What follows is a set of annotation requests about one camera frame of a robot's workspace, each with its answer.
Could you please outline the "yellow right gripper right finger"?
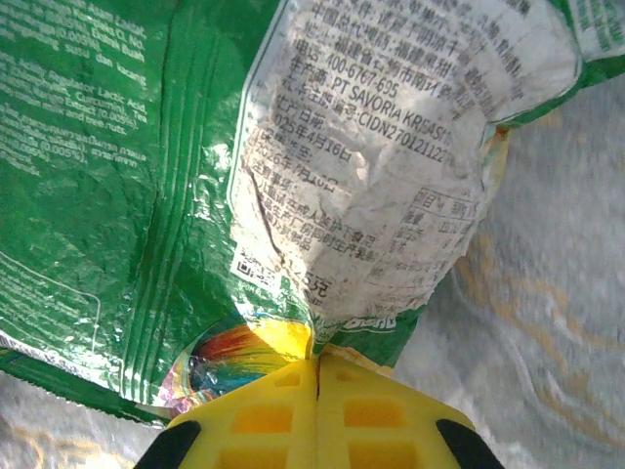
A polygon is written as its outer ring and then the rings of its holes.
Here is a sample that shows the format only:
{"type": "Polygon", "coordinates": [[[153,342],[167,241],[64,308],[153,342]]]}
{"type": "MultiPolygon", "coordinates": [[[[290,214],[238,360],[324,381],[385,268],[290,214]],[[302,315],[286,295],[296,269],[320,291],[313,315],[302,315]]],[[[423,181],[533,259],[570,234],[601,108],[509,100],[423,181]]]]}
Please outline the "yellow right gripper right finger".
{"type": "Polygon", "coordinates": [[[456,408],[345,359],[319,359],[319,468],[501,468],[456,408]]]}

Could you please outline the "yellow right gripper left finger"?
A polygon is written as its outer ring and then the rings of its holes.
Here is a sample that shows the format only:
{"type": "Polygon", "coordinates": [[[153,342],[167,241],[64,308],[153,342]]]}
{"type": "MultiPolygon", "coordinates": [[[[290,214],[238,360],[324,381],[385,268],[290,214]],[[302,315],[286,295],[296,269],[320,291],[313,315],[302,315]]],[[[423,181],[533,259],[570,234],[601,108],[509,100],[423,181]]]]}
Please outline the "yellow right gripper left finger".
{"type": "Polygon", "coordinates": [[[292,362],[175,417],[138,468],[314,468],[317,370],[292,362]]]}

